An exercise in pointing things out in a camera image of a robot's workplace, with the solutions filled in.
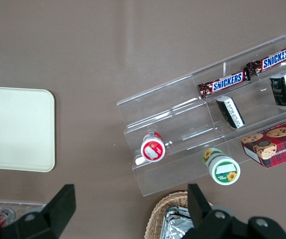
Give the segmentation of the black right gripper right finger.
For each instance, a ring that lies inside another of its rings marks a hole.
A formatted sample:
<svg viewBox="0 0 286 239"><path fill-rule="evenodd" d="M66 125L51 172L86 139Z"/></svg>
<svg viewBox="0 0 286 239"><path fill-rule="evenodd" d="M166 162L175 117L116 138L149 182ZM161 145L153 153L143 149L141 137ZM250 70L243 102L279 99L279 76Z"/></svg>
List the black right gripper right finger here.
<svg viewBox="0 0 286 239"><path fill-rule="evenodd" d="M193 228L185 239L246 239L247 225L224 207L212 207L197 184L188 184L188 211Z"/></svg>

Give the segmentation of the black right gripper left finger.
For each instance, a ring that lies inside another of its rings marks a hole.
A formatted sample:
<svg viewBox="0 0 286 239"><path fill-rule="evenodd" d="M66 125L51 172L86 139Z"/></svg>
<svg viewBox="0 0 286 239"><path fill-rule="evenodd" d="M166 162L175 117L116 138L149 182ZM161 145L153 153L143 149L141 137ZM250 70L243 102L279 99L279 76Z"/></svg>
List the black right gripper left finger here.
<svg viewBox="0 0 286 239"><path fill-rule="evenodd" d="M40 211L2 229L3 239L58 239L76 210L75 186L66 184Z"/></svg>

